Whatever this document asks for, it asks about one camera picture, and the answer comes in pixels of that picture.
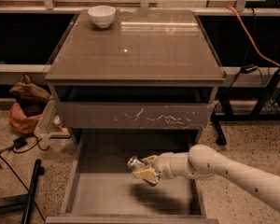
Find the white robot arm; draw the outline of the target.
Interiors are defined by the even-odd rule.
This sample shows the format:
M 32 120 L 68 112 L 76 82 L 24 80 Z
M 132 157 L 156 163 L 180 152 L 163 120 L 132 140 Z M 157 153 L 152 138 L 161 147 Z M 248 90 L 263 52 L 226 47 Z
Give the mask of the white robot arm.
M 219 175 L 280 213 L 280 176 L 230 160 L 209 146 L 195 145 L 188 152 L 166 152 L 143 159 L 133 156 L 127 166 L 135 178 L 152 187 L 160 179 L 206 179 Z

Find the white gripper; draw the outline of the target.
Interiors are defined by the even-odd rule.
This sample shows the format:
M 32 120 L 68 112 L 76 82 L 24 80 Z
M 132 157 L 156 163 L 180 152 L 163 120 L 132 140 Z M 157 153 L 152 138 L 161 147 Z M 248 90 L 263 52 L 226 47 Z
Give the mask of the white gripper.
M 133 176 L 137 179 L 153 180 L 157 177 L 161 179 L 173 179 L 175 176 L 171 169 L 172 152 L 162 153 L 160 156 L 151 155 L 142 159 L 145 165 L 152 165 L 154 169 L 148 167 L 146 169 L 133 171 Z

